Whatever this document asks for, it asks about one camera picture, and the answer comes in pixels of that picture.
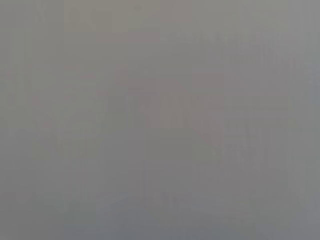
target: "gray surface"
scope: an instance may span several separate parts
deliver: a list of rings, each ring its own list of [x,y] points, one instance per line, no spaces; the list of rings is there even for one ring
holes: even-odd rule
[[[318,9],[1,1],[0,236],[318,240]]]

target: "gray background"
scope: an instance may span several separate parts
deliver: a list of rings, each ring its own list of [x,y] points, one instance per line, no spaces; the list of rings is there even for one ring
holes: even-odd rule
[[[2,0],[0,237],[318,240],[319,7]]]

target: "blurry wall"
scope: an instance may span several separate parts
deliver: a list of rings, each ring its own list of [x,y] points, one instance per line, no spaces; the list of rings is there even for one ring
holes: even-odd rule
[[[3,0],[0,236],[316,240],[315,0]]]

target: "gray wall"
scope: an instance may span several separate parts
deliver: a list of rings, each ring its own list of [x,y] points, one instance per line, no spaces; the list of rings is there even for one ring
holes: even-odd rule
[[[318,240],[319,7],[2,0],[0,237]]]

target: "fog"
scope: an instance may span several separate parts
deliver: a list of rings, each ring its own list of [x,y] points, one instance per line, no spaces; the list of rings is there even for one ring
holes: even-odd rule
[[[316,1],[0,3],[0,237],[317,240]]]

